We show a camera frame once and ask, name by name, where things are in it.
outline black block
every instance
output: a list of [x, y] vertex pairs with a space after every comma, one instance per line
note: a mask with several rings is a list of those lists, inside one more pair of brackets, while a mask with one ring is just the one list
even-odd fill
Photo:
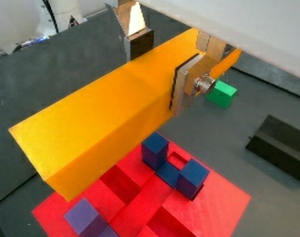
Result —
[[126, 60], [134, 60], [154, 48], [154, 31], [144, 28], [124, 38]]
[[300, 130], [291, 125], [269, 115], [246, 149], [300, 180]]

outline cable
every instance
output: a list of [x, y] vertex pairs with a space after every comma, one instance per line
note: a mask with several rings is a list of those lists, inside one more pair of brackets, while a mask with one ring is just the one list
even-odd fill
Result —
[[58, 24], [56, 24], [56, 18], [55, 18], [55, 14], [54, 14], [51, 5], [50, 5], [50, 3], [48, 3], [48, 0], [42, 0], [42, 1], [43, 1], [44, 5], [46, 5], [48, 14], [50, 14], [51, 19], [52, 19], [52, 21], [54, 21], [54, 25], [55, 25], [55, 28], [56, 28], [56, 33], [59, 33]]

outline metal bracket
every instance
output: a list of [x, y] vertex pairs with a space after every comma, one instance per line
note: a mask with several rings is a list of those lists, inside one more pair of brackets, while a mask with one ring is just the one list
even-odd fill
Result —
[[144, 25], [140, 4], [131, 0], [106, 0], [106, 6], [120, 25], [126, 62], [154, 47], [154, 31]]
[[179, 67], [175, 68], [174, 87], [170, 109], [179, 115], [198, 94], [207, 94], [215, 80], [209, 76], [210, 68], [217, 65], [210, 57], [194, 55]]
[[195, 47], [206, 53], [194, 55], [175, 68], [170, 103], [170, 109], [175, 115], [179, 115], [190, 106], [195, 96], [211, 92], [215, 79], [209, 76], [210, 70], [234, 50], [222, 40], [202, 31], [198, 32]]

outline small cube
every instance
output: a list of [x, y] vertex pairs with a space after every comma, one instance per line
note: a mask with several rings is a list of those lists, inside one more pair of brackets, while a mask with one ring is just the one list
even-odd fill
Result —
[[165, 164], [167, 149], [169, 141], [157, 132], [142, 142], [142, 161], [153, 170]]
[[202, 189], [207, 175], [209, 170], [194, 159], [187, 162], [185, 168], [179, 171], [175, 188], [190, 200], [194, 199]]
[[157, 175], [171, 188], [175, 188], [178, 172], [178, 169], [170, 162], [166, 162], [157, 171]]
[[107, 226], [86, 198], [75, 204], [74, 208], [64, 214], [64, 218], [80, 237], [90, 237], [92, 233], [100, 233]]
[[206, 99], [221, 108], [227, 108], [233, 102], [237, 89], [222, 81], [215, 82], [214, 89], [206, 95]]
[[107, 226], [98, 237], [119, 237], [119, 235], [116, 234], [115, 230]]

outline purple block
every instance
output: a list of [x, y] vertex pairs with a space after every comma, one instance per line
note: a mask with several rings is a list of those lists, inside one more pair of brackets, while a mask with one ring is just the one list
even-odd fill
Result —
[[104, 231], [99, 234], [98, 237], [119, 237], [119, 235], [116, 234], [114, 229], [110, 226], [107, 226], [104, 228]]
[[86, 230], [98, 216], [98, 212], [86, 198], [80, 199], [74, 208], [64, 214], [64, 218], [78, 235]]
[[92, 220], [91, 224], [86, 228], [86, 230], [82, 231], [79, 234], [80, 237], [98, 237], [100, 236], [100, 233], [104, 231], [106, 227], [108, 226], [104, 219], [98, 215], [95, 219]]

